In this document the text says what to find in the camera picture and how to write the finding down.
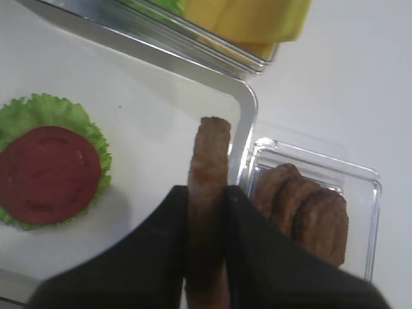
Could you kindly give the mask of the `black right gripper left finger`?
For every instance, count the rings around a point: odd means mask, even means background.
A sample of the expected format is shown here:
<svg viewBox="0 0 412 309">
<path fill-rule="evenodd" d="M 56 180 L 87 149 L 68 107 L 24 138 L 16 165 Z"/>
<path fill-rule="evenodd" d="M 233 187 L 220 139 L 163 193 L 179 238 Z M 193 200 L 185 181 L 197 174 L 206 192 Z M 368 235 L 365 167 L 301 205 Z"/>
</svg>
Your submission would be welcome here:
<svg viewBox="0 0 412 309">
<path fill-rule="evenodd" d="M 187 188 L 174 186 L 133 232 L 97 257 L 46 280 L 29 308 L 179 308 Z"/>
</svg>

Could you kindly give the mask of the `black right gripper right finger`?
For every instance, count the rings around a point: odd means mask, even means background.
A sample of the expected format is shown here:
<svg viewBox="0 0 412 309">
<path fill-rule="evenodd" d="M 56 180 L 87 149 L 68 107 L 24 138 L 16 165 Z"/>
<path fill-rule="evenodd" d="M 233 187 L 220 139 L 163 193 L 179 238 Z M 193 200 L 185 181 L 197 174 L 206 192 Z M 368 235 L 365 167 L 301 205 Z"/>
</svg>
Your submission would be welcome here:
<svg viewBox="0 0 412 309">
<path fill-rule="evenodd" d="M 233 308 L 388 308 L 371 284 L 280 233 L 238 187 L 226 188 L 226 264 Z"/>
</svg>

